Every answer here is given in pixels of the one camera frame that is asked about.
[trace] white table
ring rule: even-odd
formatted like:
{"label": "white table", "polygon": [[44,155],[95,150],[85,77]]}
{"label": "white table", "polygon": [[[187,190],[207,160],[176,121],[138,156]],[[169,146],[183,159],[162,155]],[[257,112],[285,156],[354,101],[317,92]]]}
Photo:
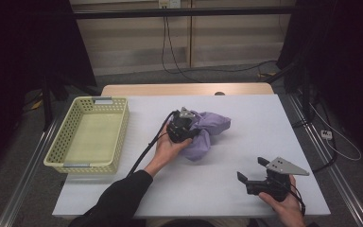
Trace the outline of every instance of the white table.
{"label": "white table", "polygon": [[[212,148],[198,162],[178,157],[154,179],[137,218],[269,217],[274,212],[258,197],[247,195],[236,171],[250,180],[264,180],[266,169],[257,157],[281,156],[310,170],[303,151],[276,95],[260,96],[129,96],[130,122],[118,172],[114,176],[69,175],[54,216],[72,218],[95,205],[101,193],[124,178],[164,118],[185,106],[232,119],[231,128],[211,138]],[[153,155],[148,153],[139,168]],[[308,216],[330,211],[313,175],[296,176]]]}

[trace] lavender fabric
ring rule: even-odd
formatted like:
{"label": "lavender fabric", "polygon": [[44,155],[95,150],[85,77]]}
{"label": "lavender fabric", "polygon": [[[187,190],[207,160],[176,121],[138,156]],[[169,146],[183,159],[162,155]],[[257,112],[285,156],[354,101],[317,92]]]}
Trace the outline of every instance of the lavender fabric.
{"label": "lavender fabric", "polygon": [[200,129],[199,135],[193,142],[181,150],[180,155],[190,161],[200,160],[211,148],[210,135],[219,135],[231,126],[231,118],[216,113],[197,113],[191,111],[196,117],[191,123],[191,129]]}

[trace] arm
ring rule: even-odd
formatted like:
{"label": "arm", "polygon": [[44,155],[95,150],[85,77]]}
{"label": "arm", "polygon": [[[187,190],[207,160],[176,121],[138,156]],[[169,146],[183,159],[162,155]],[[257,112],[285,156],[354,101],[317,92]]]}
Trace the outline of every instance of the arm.
{"label": "arm", "polygon": [[192,139],[174,144],[166,134],[166,127],[157,142],[155,155],[144,170],[131,174],[128,178],[113,183],[99,198],[88,215],[74,219],[69,227],[78,226],[126,226],[136,212],[141,199],[146,194],[153,177],[168,163],[173,161],[179,151],[187,147]]}
{"label": "arm", "polygon": [[[290,175],[291,184],[296,185],[296,179]],[[291,194],[288,194],[284,201],[278,202],[265,192],[261,192],[259,198],[270,205],[278,214],[279,220],[286,227],[304,227],[304,219],[300,210],[299,202]]]}

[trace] human hand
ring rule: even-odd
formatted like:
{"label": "human hand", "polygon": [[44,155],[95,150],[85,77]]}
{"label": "human hand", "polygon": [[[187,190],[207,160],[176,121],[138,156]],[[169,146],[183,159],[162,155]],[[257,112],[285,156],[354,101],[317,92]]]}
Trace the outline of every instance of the human hand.
{"label": "human hand", "polygon": [[167,125],[161,131],[154,157],[145,168],[145,171],[152,177],[154,177],[161,168],[174,160],[178,153],[193,141],[193,139],[188,138],[181,143],[173,143],[166,132],[166,128]]}
{"label": "human hand", "polygon": [[[291,184],[296,186],[296,179],[290,175]],[[291,186],[291,191],[296,192],[296,189]],[[300,210],[300,204],[293,195],[288,193],[284,201],[278,202],[269,194],[261,192],[259,198],[270,205],[278,214],[279,220],[287,227],[302,227],[305,226],[303,214]]]}

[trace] plastic basket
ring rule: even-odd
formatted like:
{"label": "plastic basket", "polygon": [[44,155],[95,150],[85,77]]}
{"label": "plastic basket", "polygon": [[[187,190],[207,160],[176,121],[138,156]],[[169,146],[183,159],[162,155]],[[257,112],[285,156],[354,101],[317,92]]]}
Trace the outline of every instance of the plastic basket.
{"label": "plastic basket", "polygon": [[60,173],[115,173],[128,119],[124,97],[77,97],[43,163]]}

